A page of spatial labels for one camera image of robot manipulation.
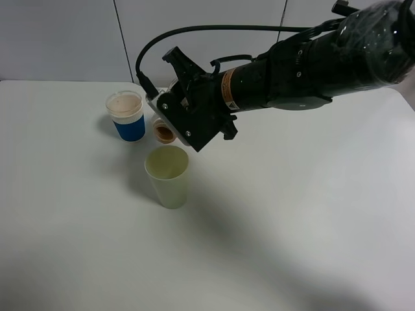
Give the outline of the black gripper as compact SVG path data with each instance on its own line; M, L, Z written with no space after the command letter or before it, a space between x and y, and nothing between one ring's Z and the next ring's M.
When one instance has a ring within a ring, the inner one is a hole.
M177 81L172 86L173 94L164 94L170 104L167 117L174 127L199 152L218 133L225 140L237 135L234 125L236 116L227 105L218 99L212 75L205 72L187 57L178 47L171 49L163 60L172 65Z

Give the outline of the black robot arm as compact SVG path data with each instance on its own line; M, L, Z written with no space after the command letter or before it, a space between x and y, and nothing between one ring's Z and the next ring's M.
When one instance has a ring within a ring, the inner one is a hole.
M316 109L340 95L402 82L414 67L414 5L374 4L324 36L295 35L221 73L205 72L178 48L164 60L178 79L152 105L185 144L199 151L218 133L233 139L239 112Z

